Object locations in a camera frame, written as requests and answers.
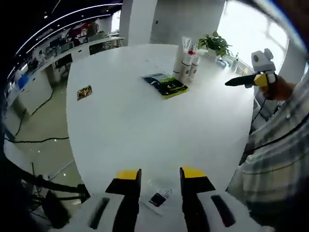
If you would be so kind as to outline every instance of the bright window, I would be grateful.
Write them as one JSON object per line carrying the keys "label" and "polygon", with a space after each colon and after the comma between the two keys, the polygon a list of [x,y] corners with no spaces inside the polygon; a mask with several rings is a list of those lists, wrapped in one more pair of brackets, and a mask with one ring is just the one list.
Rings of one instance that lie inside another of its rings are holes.
{"label": "bright window", "polygon": [[121,10],[112,15],[112,32],[119,30]]}
{"label": "bright window", "polygon": [[225,2],[218,33],[232,47],[235,56],[252,67],[251,53],[269,48],[274,55],[277,73],[281,68],[288,45],[286,32],[272,19],[243,3],[229,0]]}

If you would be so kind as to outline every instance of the tiled floor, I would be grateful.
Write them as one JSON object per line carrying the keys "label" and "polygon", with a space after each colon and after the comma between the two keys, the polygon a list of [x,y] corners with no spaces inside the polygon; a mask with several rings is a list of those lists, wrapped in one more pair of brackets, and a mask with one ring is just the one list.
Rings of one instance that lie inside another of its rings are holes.
{"label": "tiled floor", "polygon": [[[31,117],[25,116],[16,140],[43,140],[68,136],[66,119],[66,83],[56,87],[52,98]],[[35,175],[53,175],[65,164],[74,160],[69,140],[50,140],[38,144],[17,144],[26,158],[33,162]],[[61,171],[52,182],[77,186],[83,183],[73,162]],[[76,196],[74,193],[56,192],[58,197]],[[63,201],[72,215],[81,204],[77,200]]]}

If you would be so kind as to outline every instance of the office desk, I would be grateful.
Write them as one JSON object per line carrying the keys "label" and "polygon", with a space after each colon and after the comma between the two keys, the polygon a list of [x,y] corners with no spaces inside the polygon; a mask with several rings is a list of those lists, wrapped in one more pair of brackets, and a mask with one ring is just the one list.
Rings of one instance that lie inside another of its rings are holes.
{"label": "office desk", "polygon": [[72,60],[75,62],[90,55],[89,46],[121,39],[123,38],[108,37],[82,44],[56,57],[52,56],[42,66],[29,75],[29,80],[22,89],[19,89],[18,86],[15,85],[7,98],[8,110],[4,120],[10,133],[15,135],[18,132],[19,124],[21,123],[21,118],[19,118],[16,112],[11,108],[13,102],[17,98],[20,100],[29,115],[32,115],[42,104],[51,98],[53,90],[50,84],[60,80],[60,73],[55,66],[56,61],[71,54]]}
{"label": "office desk", "polygon": [[[171,188],[171,202],[178,203],[183,217],[181,166],[200,168],[218,190],[228,186],[248,139],[253,88],[225,86],[235,74],[202,58],[188,92],[164,100],[141,77],[172,73],[176,50],[162,44],[121,47],[72,64],[68,133],[90,194],[104,192],[117,171],[141,168],[141,196],[149,181]],[[93,93],[77,101],[77,91],[88,85]],[[173,217],[173,212],[166,215]],[[140,211],[137,224],[141,217],[146,216]],[[169,227],[162,229],[161,220],[147,222],[164,231]]]}

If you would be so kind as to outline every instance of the green plant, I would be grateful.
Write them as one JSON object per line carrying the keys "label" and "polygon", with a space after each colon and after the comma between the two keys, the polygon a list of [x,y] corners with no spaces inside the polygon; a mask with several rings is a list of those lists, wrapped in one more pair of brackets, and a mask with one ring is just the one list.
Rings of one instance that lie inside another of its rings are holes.
{"label": "green plant", "polygon": [[205,35],[204,38],[198,40],[198,48],[203,46],[214,50],[217,56],[224,57],[226,54],[230,54],[228,47],[231,45],[228,45],[226,40],[218,35],[216,31],[212,35]]}

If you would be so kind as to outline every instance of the plaid shirt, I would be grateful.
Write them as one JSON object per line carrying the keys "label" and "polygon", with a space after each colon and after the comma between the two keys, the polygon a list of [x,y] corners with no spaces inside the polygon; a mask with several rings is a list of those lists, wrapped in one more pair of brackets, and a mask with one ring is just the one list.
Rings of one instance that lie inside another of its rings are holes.
{"label": "plaid shirt", "polygon": [[[294,129],[309,113],[309,73],[292,96],[261,128],[249,136],[253,147],[263,146]],[[228,192],[257,214],[278,214],[309,176],[309,123],[276,143],[248,156],[228,187]]]}

